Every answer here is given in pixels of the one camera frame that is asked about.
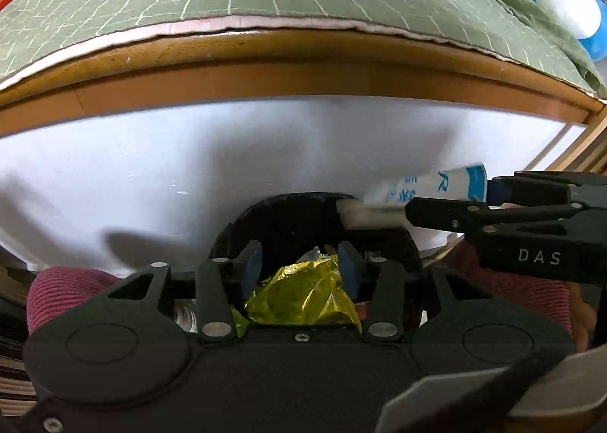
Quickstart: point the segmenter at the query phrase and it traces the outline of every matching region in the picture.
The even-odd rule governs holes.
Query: screw
[[[392,337],[396,335],[398,328],[389,322],[375,322],[369,325],[369,334],[375,337]]]
[[[232,332],[232,326],[226,322],[209,322],[202,326],[202,333],[209,337],[225,337]]]
[[[61,433],[63,431],[63,423],[57,418],[46,418],[42,422],[42,426],[49,433]]]

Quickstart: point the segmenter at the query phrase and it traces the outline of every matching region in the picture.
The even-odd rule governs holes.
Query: doraemon plush toy
[[[568,29],[594,61],[607,57],[607,6],[603,0],[533,0]]]

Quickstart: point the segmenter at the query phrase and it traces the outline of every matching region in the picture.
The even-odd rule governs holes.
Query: toothpaste tube
[[[482,164],[473,164],[461,169],[382,181],[365,195],[364,203],[397,206],[415,197],[484,202],[487,198],[487,172]]]

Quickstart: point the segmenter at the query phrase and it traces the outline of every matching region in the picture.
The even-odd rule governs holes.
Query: gold plastic bag
[[[249,320],[271,325],[351,324],[354,303],[341,287],[336,255],[281,268],[246,303]]]

